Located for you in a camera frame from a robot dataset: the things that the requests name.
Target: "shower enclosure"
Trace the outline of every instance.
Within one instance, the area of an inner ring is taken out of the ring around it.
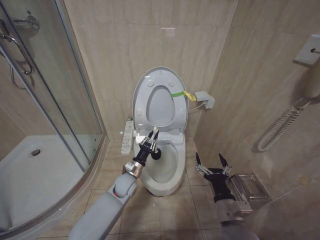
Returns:
[[[8,239],[63,208],[108,137],[63,1],[0,0],[0,78],[0,239]]]

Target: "soap dish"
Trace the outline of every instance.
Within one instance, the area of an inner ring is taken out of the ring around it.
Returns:
[[[237,201],[247,201],[253,210],[272,201],[253,173],[235,174],[228,179],[230,190]]]

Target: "wall-mounted holder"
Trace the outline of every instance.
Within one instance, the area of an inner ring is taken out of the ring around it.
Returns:
[[[228,179],[227,185],[237,201],[248,202],[253,210],[272,201],[253,173],[235,174]]]
[[[194,93],[197,102],[202,102],[206,109],[212,109],[215,104],[213,96],[209,95],[206,91],[196,91]]]

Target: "toilet bowl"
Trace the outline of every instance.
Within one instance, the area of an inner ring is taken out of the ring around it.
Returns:
[[[167,67],[155,67],[139,80],[133,95],[134,155],[139,143],[154,127],[159,129],[157,147],[161,158],[149,156],[140,176],[141,182],[157,197],[172,194],[180,185],[186,164],[184,130],[188,119],[188,100],[180,77]]]

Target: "shower drain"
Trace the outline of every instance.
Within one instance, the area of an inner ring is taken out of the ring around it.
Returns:
[[[32,155],[32,156],[37,156],[40,152],[41,152],[40,149],[36,149],[36,150],[33,150],[33,151],[31,152],[31,155]]]

